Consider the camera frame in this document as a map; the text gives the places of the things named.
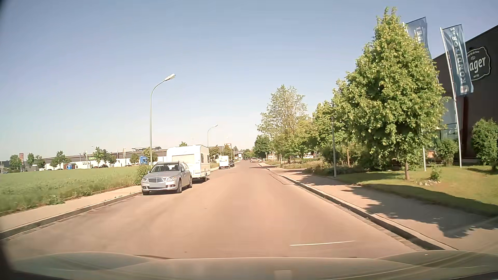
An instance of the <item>sidewalk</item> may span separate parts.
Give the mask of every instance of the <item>sidewalk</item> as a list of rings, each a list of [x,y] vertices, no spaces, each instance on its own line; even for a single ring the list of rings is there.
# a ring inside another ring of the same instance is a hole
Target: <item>sidewalk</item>
[[[366,187],[344,185],[332,178],[305,174],[301,170],[279,167],[273,167],[270,170],[457,250],[498,254],[498,217],[487,218]]]
[[[105,202],[116,202],[120,198],[127,198],[140,193],[140,186],[131,186],[67,200],[64,204],[46,205],[31,210],[12,213],[0,217],[0,235],[2,238],[5,238],[17,234],[18,232],[23,232],[97,208],[100,204],[103,206],[105,205]]]

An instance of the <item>car hood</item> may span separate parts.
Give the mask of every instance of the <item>car hood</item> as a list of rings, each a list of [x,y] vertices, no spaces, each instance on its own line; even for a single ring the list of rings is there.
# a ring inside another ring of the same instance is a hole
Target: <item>car hood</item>
[[[63,253],[14,261],[19,272],[71,280],[454,279],[498,271],[498,256],[423,251],[378,259],[166,259],[103,252]]]
[[[163,172],[153,172],[144,176],[144,178],[152,178],[152,177],[173,177],[178,176],[180,171],[163,171]]]

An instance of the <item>car grille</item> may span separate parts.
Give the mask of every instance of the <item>car grille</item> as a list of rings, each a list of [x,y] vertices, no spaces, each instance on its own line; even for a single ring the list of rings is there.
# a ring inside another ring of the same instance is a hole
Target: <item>car grille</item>
[[[167,177],[152,177],[149,178],[149,183],[163,183],[166,182]]]

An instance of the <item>license plate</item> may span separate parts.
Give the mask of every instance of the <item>license plate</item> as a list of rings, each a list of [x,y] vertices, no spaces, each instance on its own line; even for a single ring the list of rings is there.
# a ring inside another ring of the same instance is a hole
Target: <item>license plate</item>
[[[166,187],[166,183],[149,183],[149,189],[162,189]]]

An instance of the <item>tree trunk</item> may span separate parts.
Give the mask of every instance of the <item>tree trunk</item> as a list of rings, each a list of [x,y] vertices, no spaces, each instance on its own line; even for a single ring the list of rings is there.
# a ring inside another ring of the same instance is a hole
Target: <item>tree trunk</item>
[[[410,175],[408,174],[408,162],[405,161],[405,180],[409,180],[410,179]]]
[[[351,164],[349,163],[349,148],[346,149],[346,154],[348,155],[348,167],[351,167]]]

